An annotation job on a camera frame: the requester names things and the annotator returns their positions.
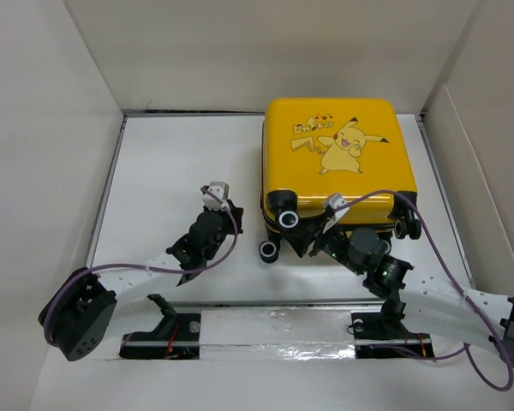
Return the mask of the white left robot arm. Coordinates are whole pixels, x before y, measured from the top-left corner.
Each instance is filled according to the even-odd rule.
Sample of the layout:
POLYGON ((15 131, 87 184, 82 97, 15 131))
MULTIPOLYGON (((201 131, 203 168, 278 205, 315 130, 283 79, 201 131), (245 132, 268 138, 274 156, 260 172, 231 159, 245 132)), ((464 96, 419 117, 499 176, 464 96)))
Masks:
POLYGON ((184 285, 222 263, 217 251, 227 236, 242 233, 242 216, 243 209, 231 200, 204 206, 188 233, 164 252, 179 262, 177 270, 156 258, 146 265, 113 263, 73 271, 39 314, 45 341, 67 360, 80 360, 107 338, 117 307, 147 298, 159 310, 146 316, 146 331, 127 333, 125 341, 173 343, 187 332, 188 322, 159 293, 158 281, 177 276, 184 285))

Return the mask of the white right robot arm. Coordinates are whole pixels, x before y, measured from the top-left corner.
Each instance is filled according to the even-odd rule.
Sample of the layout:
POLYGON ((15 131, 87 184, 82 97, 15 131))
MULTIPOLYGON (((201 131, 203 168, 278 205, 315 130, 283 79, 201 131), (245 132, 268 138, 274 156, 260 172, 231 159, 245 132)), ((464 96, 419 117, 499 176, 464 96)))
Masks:
POLYGON ((384 300, 379 327, 389 337, 403 331, 434 334, 507 354, 514 367, 514 296, 496 295, 416 271, 391 256, 386 242, 369 227, 345 234, 317 221, 294 230, 302 250, 319 252, 363 277, 362 285, 384 300))

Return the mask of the yellow hard-shell suitcase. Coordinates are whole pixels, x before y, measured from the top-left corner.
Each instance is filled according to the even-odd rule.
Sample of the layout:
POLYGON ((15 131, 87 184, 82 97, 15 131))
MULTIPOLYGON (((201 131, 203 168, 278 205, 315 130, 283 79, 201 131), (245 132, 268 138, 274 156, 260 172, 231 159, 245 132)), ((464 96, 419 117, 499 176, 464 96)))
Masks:
POLYGON ((417 186, 393 106, 381 98, 272 101, 261 140, 262 261, 278 259, 301 219, 328 218, 323 202, 334 193, 350 207, 335 225, 345 234, 369 227, 384 241, 421 237, 417 186))

